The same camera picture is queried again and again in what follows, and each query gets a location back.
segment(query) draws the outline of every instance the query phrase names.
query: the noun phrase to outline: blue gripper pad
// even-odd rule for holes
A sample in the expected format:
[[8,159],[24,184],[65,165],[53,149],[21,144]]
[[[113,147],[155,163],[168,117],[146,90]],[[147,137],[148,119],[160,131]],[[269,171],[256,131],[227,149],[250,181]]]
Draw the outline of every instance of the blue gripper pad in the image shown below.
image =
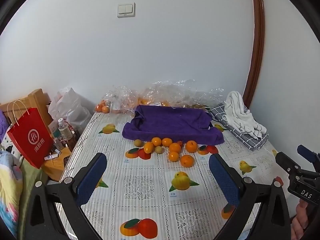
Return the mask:
[[90,163],[86,167],[81,168],[77,173],[77,175],[83,175],[83,179],[76,185],[75,190],[78,206],[87,204],[106,167],[107,157],[103,153],[97,153]]
[[217,155],[218,154],[212,154],[210,156],[210,171],[217,181],[228,203],[237,207],[240,203],[239,188],[230,177],[226,169],[222,166],[221,162],[217,159]]
[[308,148],[304,147],[303,145],[298,146],[297,152],[311,163],[314,163],[316,161],[315,154],[312,151],[310,151]]

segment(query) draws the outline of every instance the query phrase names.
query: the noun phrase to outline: white towel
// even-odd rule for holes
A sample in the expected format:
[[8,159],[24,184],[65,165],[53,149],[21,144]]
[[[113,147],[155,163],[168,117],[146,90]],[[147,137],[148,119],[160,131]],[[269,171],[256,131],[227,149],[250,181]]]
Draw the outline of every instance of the white towel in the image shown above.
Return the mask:
[[242,96],[237,91],[228,94],[224,111],[226,114],[222,116],[223,120],[240,133],[246,133],[255,139],[261,139],[262,134],[267,132],[263,125],[255,121],[249,109],[246,113],[244,112]]

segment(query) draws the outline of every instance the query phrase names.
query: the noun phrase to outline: light switch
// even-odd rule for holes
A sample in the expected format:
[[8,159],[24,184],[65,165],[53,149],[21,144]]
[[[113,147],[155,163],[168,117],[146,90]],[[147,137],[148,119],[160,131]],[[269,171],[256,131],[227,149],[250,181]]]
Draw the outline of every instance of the light switch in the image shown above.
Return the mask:
[[127,4],[125,6],[125,13],[132,13],[132,4]]
[[126,5],[119,5],[118,14],[126,13],[125,8],[126,8]]
[[117,17],[125,18],[125,17],[135,17],[136,6],[135,3],[123,3],[118,4]]

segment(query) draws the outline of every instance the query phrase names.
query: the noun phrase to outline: wooden nightstand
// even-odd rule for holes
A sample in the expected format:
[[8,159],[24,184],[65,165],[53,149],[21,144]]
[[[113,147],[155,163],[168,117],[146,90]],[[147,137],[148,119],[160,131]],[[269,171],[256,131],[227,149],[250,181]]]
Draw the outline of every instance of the wooden nightstand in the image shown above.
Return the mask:
[[71,152],[69,148],[65,147],[58,158],[53,160],[44,161],[42,164],[42,170],[52,179],[59,182],[61,175],[64,171],[63,159],[70,156]]

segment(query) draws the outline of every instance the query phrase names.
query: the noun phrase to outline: patterned tablecloth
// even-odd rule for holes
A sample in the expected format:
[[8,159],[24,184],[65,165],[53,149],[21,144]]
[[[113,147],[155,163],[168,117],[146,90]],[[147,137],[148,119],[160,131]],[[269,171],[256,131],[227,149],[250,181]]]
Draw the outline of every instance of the patterned tablecloth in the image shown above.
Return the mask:
[[[146,239],[142,234],[125,236],[120,232],[124,222],[146,218],[152,219],[157,225],[157,236],[154,239],[213,239],[226,222],[221,216],[221,210],[227,201],[209,170],[210,153],[191,154],[195,158],[195,165],[191,168],[183,168],[180,162],[169,162],[167,148],[163,154],[152,153],[149,160],[139,157],[128,159],[125,152],[134,148],[134,145],[121,134],[124,125],[131,119],[128,114],[95,113],[62,175],[61,180],[73,177],[97,152],[106,155],[108,164],[102,180],[108,187],[96,188],[89,202],[81,206],[89,221],[104,240]],[[99,134],[109,123],[115,124],[120,133]],[[225,143],[217,148],[229,166],[233,166],[240,174],[239,162],[242,160],[257,166],[250,173],[242,175],[250,176],[256,183],[271,184],[276,176],[280,176],[288,196],[287,173],[276,164],[272,154],[273,146],[269,142],[260,150],[252,152],[230,131],[224,131],[223,135]],[[184,154],[188,154],[185,149],[181,152],[181,155]],[[179,171],[187,173],[199,185],[170,192],[171,181]],[[57,208],[69,237],[77,239],[61,204],[57,204]],[[252,227],[257,211],[258,204],[245,230]]]

